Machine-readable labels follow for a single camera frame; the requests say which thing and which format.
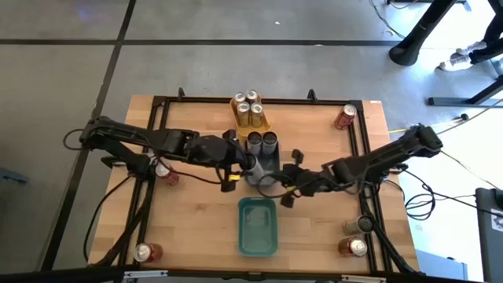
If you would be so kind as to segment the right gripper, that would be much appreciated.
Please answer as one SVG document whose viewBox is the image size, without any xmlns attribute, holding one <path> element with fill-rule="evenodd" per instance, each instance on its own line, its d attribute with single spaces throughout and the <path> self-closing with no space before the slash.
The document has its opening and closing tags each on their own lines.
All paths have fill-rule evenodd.
<svg viewBox="0 0 503 283">
<path fill-rule="evenodd" d="M 285 187 L 295 187 L 301 195 L 314 195 L 318 191 L 320 184 L 320 175 L 317 172 L 302 169 L 300 165 L 303 162 L 304 155 L 299 149 L 292 150 L 292 164 L 284 164 L 282 167 L 285 180 Z M 285 208 L 293 208 L 295 196 L 292 193 L 286 193 L 281 197 L 280 204 Z"/>
</svg>

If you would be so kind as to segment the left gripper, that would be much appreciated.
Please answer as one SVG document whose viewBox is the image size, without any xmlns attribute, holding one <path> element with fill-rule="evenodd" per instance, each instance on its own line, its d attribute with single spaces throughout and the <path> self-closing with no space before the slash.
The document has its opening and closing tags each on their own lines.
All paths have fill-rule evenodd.
<svg viewBox="0 0 503 283">
<path fill-rule="evenodd" d="M 211 140 L 208 146 L 208 155 L 211 162 L 219 167 L 239 164 L 243 168 L 244 160 L 248 159 L 249 153 L 240 143 L 237 132 L 235 130 L 227 130 L 223 133 L 223 138 L 213 138 Z M 246 171 L 231 171 L 229 168 L 224 168 L 222 171 L 222 192 L 234 191 L 236 184 L 245 176 L 248 176 Z"/>
</svg>

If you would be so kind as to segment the white Celsius can black lid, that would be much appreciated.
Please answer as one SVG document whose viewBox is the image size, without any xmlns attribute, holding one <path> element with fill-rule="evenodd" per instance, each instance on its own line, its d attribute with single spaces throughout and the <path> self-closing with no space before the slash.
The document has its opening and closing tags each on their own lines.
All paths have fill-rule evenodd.
<svg viewBox="0 0 503 283">
<path fill-rule="evenodd" d="M 263 143 L 262 135 L 256 131 L 249 133 L 246 138 L 247 150 L 255 156 L 260 155 L 262 151 L 262 143 Z"/>
<path fill-rule="evenodd" d="M 250 186 L 259 186 L 265 176 L 265 171 L 256 156 L 247 156 L 247 161 L 248 165 L 245 170 L 245 181 Z"/>
<path fill-rule="evenodd" d="M 263 147 L 262 152 L 264 155 L 271 155 L 274 153 L 277 147 L 277 135 L 268 131 L 263 135 Z"/>
<path fill-rule="evenodd" d="M 373 221 L 367 215 L 361 215 L 357 219 L 347 221 L 343 224 L 343 232 L 346 235 L 356 235 L 370 233 L 373 231 Z"/>
</svg>

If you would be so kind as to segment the teal plastic bin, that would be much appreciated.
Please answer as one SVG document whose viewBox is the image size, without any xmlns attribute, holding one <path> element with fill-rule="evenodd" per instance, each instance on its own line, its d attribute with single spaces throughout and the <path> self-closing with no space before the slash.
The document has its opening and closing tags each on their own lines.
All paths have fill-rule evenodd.
<svg viewBox="0 0 503 283">
<path fill-rule="evenodd" d="M 271 257 L 278 250 L 277 209 L 273 200 L 245 197 L 238 202 L 238 252 Z"/>
</svg>

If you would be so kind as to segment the red Coca-Cola can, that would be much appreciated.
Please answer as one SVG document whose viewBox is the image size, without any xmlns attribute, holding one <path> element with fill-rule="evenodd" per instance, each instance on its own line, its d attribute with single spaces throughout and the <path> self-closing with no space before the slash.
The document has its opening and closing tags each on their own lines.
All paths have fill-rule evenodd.
<svg viewBox="0 0 503 283">
<path fill-rule="evenodd" d="M 138 263 L 153 263 L 159 261 L 163 255 L 163 248 L 155 243 L 140 243 L 134 250 L 134 259 Z"/>
<path fill-rule="evenodd" d="M 357 115 L 357 109 L 353 105 L 344 105 L 334 120 L 334 126 L 338 130 L 346 130 Z"/>
<path fill-rule="evenodd" d="M 338 250 L 342 256 L 363 257 L 368 247 L 360 237 L 347 237 L 339 242 Z"/>
<path fill-rule="evenodd" d="M 155 168 L 155 173 L 158 178 L 164 180 L 169 186 L 176 186 L 179 181 L 179 176 L 172 171 L 169 165 L 158 163 Z"/>
</svg>

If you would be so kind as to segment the yellow plastic bin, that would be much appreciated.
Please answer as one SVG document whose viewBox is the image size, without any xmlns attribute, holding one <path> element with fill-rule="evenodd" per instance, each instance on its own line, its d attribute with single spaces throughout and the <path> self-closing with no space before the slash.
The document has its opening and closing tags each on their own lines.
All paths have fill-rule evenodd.
<svg viewBox="0 0 503 283">
<path fill-rule="evenodd" d="M 248 126 L 247 127 L 240 127 L 239 124 L 238 124 L 238 121 L 237 121 L 236 106 L 233 105 L 232 100 L 230 101 L 229 104 L 230 104 L 231 111 L 233 113 L 233 117 L 234 117 L 234 121 L 235 121 L 237 132 L 239 133 L 240 136 L 246 137 L 246 136 L 248 136 L 249 133 L 251 133 L 253 131 L 256 131 L 256 132 L 259 132 L 260 134 L 263 134 L 263 133 L 265 133 L 265 132 L 267 132 L 267 131 L 270 130 L 271 125 L 270 125 L 270 123 L 268 122 L 268 120 L 266 118 L 265 105 L 262 102 L 259 102 L 259 103 L 261 103 L 263 105 L 263 112 L 264 112 L 264 119 L 263 119 L 262 126 L 261 127 L 253 127 L 251 125 L 251 117 L 250 117 L 251 111 L 250 111 L 249 112 L 249 124 L 248 124 Z"/>
</svg>

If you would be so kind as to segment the grey-blue box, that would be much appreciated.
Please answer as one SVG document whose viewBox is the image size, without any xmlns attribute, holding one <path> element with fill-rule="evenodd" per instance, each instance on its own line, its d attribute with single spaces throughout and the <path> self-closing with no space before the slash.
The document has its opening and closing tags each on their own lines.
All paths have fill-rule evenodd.
<svg viewBox="0 0 503 283">
<path fill-rule="evenodd" d="M 420 271 L 432 277 L 468 280 L 468 266 L 453 258 L 416 250 Z"/>
</svg>

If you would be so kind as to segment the black office desk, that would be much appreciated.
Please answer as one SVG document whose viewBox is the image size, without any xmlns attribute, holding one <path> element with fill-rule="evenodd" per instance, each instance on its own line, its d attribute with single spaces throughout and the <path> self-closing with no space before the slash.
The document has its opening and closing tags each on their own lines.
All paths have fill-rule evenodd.
<svg viewBox="0 0 503 283">
<path fill-rule="evenodd" d="M 503 75 L 498 76 L 492 84 L 473 97 L 429 97 L 427 104 L 430 106 L 472 108 L 489 108 L 491 105 L 496 105 L 497 108 L 503 108 L 503 105 L 498 106 L 497 99 L 493 99 L 493 96 L 501 91 L 503 91 Z"/>
</svg>

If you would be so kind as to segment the grey equipment case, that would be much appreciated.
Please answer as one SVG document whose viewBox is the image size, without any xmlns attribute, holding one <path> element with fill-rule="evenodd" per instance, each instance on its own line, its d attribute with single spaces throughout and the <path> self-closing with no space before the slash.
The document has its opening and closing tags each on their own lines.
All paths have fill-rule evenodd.
<svg viewBox="0 0 503 283">
<path fill-rule="evenodd" d="M 475 190 L 483 278 L 503 283 L 503 190 Z"/>
</svg>

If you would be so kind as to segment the grey floor object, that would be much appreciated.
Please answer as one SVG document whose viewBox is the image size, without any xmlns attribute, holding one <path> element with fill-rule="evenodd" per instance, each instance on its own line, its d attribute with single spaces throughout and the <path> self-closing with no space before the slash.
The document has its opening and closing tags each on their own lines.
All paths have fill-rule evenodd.
<svg viewBox="0 0 503 283">
<path fill-rule="evenodd" d="M 21 173 L 11 171 L 8 169 L 5 169 L 3 167 L 0 167 L 0 179 L 1 180 L 11 180 L 14 182 L 19 182 L 19 183 L 29 183 L 29 178 L 25 175 L 22 175 Z"/>
</svg>

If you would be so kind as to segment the person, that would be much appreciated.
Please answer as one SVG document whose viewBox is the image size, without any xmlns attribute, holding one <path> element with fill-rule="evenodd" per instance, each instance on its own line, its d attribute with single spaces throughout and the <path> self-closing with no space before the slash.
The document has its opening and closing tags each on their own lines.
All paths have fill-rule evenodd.
<svg viewBox="0 0 503 283">
<path fill-rule="evenodd" d="M 439 64 L 445 72 L 468 69 L 478 63 L 503 54 L 503 0 L 488 0 L 494 17 L 488 24 L 483 38 L 471 45 L 457 48 L 450 59 Z"/>
</svg>

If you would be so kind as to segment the silver mounting bracket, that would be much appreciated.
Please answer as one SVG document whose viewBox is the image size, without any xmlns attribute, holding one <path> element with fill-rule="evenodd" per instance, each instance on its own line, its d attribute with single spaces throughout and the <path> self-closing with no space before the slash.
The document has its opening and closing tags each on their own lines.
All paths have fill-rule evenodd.
<svg viewBox="0 0 503 283">
<path fill-rule="evenodd" d="M 151 277 L 167 277 L 167 270 L 134 270 L 134 271 L 125 271 L 123 274 L 123 278 L 130 279 L 140 279 L 140 278 L 151 278 Z"/>
<path fill-rule="evenodd" d="M 340 283 L 387 283 L 385 277 L 370 277 L 360 275 L 343 274 Z"/>
</svg>

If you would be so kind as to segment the black floor post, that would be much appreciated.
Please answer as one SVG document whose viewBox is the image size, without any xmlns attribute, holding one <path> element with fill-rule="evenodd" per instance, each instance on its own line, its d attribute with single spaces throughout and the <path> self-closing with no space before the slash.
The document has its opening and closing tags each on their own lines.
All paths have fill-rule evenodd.
<svg viewBox="0 0 503 283">
<path fill-rule="evenodd" d="M 424 41 L 456 1 L 434 0 L 412 31 L 399 44 L 389 50 L 388 55 L 390 59 L 401 66 L 414 65 L 417 62 L 420 48 L 423 46 Z"/>
</svg>

